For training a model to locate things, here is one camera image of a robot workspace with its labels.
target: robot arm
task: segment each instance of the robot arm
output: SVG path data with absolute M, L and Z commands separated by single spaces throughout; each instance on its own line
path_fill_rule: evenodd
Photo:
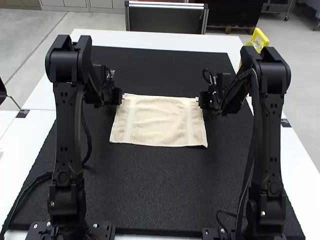
M 91 48 L 90 36 L 81 36 L 72 44 L 69 35 L 59 35 L 45 57 L 57 116 L 56 157 L 48 197 L 53 239 L 81 240 L 88 229 L 80 153 L 83 100 L 97 108 L 122 103 L 122 90 L 114 87 L 112 72 L 103 65 L 93 66 Z
M 213 77 L 208 71 L 208 91 L 200 92 L 199 106 L 215 115 L 225 116 L 237 113 L 246 96 L 252 96 L 254 127 L 239 199 L 235 237 L 241 238 L 243 199 L 251 175 L 245 237 L 276 237 L 283 233 L 286 219 L 287 196 L 281 176 L 280 132 L 291 71 L 273 47 L 263 48 L 259 55 L 252 46 L 244 46 L 240 53 L 242 66 L 232 82 L 227 73 Z

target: yellow object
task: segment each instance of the yellow object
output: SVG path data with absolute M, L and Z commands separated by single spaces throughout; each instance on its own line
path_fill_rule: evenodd
M 261 53 L 261 50 L 264 47 L 268 47 L 269 46 L 269 39 L 267 38 L 267 36 L 261 31 L 260 28 L 256 27 L 254 29 L 251 41 L 248 41 L 246 46 L 253 46 L 255 48 L 255 50 L 258 52 L 258 54 Z

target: black foam mat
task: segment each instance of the black foam mat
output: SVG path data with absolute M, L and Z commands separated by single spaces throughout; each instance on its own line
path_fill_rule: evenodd
M 207 88 L 205 67 L 213 74 L 235 75 L 226 53 L 93 47 L 92 61 L 116 69 L 116 85 L 125 93 L 141 95 L 195 97 Z M 236 212 L 252 134 L 246 102 L 235 115 L 210 119 L 204 114 L 207 149 L 109 143 L 115 112 L 114 107 L 107 112 L 84 105 L 93 146 L 84 170 L 88 219 L 111 221 L 123 232 L 200 233 L 218 226 L 218 209 Z M 81 131 L 84 156 L 87 144 Z M 53 169 L 55 146 L 54 124 L 23 187 Z M 48 190 L 49 182 L 39 185 L 10 227 L 26 230 L 32 222 L 47 221 Z M 221 219 L 234 224 L 232 218 Z M 284 233 L 289 239 L 305 239 L 289 201 Z

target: beige towel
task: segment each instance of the beige towel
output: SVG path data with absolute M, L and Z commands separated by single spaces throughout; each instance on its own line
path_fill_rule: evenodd
M 195 98 L 125 94 L 117 107 L 111 143 L 158 147 L 208 147 Z

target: gray floor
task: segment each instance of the gray floor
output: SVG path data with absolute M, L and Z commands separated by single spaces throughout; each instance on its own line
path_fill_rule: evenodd
M 258 27 L 291 67 L 284 113 L 320 171 L 320 31 L 311 31 L 314 22 L 304 16 L 291 14 L 288 22 L 282 21 L 282 17 L 264 15 Z M 8 92 L 21 105 L 45 73 L 45 55 L 57 34 L 70 34 L 74 28 L 126 29 L 124 15 L 107 13 L 0 9 L 0 22 L 1 77 L 5 82 L 9 80 Z M 224 32 L 209 30 L 208 34 Z M 251 38 L 242 30 L 232 30 L 232 34 L 238 35 L 244 44 Z M 0 109 L 16 107 L 6 100 Z

